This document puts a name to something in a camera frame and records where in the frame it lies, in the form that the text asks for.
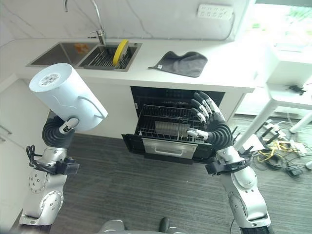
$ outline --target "dishwasher drawer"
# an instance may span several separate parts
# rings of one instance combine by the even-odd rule
[[[166,155],[192,159],[196,144],[172,142],[158,139],[142,138],[145,152],[148,154]]]
[[[189,128],[204,130],[191,109],[143,105],[136,131],[122,137],[130,152],[148,158],[206,163],[215,151],[211,144],[187,135]]]

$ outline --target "kitchen sink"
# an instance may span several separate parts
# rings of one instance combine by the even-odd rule
[[[68,63],[76,66],[98,43],[90,42],[59,42],[30,66],[49,66],[56,63]]]
[[[126,54],[120,58],[117,66],[113,65],[113,58],[118,43],[110,43],[98,45],[86,58],[80,63],[79,67],[84,69],[98,69],[98,70],[114,70],[114,71],[128,71],[131,63],[138,53],[138,49],[142,43],[129,43]]]
[[[59,42],[27,66],[46,67],[56,63],[68,63],[75,69],[97,69],[128,71],[142,43],[129,43],[126,54],[120,58],[117,66],[113,57],[118,43],[105,46],[91,42]]]

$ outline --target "faucet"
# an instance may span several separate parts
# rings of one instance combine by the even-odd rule
[[[94,8],[96,9],[96,12],[97,12],[97,19],[98,19],[98,23],[99,23],[99,29],[91,32],[91,33],[97,33],[97,37],[99,39],[99,42],[102,44],[102,45],[105,45],[105,31],[103,29],[103,25],[102,25],[102,20],[101,20],[101,16],[99,15],[99,10],[98,10],[98,5],[97,3],[95,2],[95,0],[90,0],[94,6]],[[64,0],[64,11],[65,12],[68,12],[68,9],[67,9],[67,0]]]

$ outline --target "power strip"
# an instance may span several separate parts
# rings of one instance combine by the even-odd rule
[[[207,19],[229,20],[233,14],[233,7],[226,5],[200,4],[197,17]]]

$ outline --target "robot finger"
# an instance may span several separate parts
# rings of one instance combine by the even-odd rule
[[[212,111],[211,111],[211,109],[210,109],[208,103],[206,102],[206,100],[205,100],[203,97],[201,97],[201,96],[199,95],[199,93],[194,93],[194,98],[195,98],[197,101],[199,101],[200,103],[203,104],[203,106],[205,107],[205,109],[206,109],[206,111],[207,111],[208,114],[209,114],[209,113],[212,113]]]
[[[221,113],[219,107],[215,104],[215,102],[204,92],[200,92],[200,95],[206,99],[210,109],[212,110],[213,114],[216,116],[221,117],[221,120],[225,121],[223,114]]]
[[[208,133],[202,130],[198,130],[196,128],[189,128],[187,130],[187,134],[192,137],[197,137],[199,139],[207,140],[208,139]]]
[[[197,116],[197,118],[200,120],[200,122],[201,122],[204,126],[206,126],[207,123],[206,123],[206,118],[205,118],[205,116],[204,116],[201,112],[199,112],[197,109],[195,109],[194,107],[193,107],[191,110],[192,110],[192,112]]]
[[[198,101],[196,101],[195,99],[191,99],[191,104],[194,107],[198,108],[205,117],[209,116],[206,108],[202,104],[200,104]]]

